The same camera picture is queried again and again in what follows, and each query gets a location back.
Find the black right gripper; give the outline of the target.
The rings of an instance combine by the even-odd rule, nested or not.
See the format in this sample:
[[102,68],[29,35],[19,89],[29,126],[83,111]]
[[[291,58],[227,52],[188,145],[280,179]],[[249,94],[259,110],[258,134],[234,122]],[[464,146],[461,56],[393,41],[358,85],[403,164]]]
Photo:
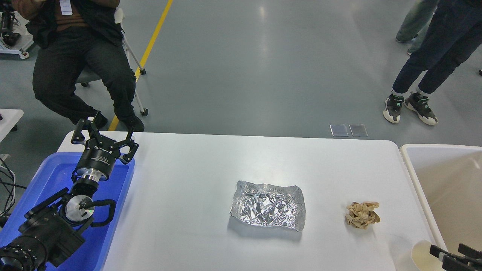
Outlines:
[[[459,244],[458,252],[465,257],[482,258],[482,251],[475,250],[465,244]],[[473,261],[460,260],[456,254],[452,254],[438,247],[431,245],[429,253],[442,262],[441,268],[445,271],[481,271],[481,264]]]

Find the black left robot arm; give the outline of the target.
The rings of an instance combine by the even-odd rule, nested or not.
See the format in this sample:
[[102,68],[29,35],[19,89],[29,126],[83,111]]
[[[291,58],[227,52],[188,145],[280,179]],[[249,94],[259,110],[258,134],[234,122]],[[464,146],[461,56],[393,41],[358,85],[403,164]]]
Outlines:
[[84,243],[89,227],[108,225],[115,216],[116,201],[94,200],[99,183],[110,178],[116,161],[130,163],[139,147],[132,139],[116,141],[100,134],[94,120],[81,119],[71,138],[84,151],[73,170],[71,189],[63,188],[24,215],[20,235],[1,248],[2,271],[44,271],[47,263],[59,266]]

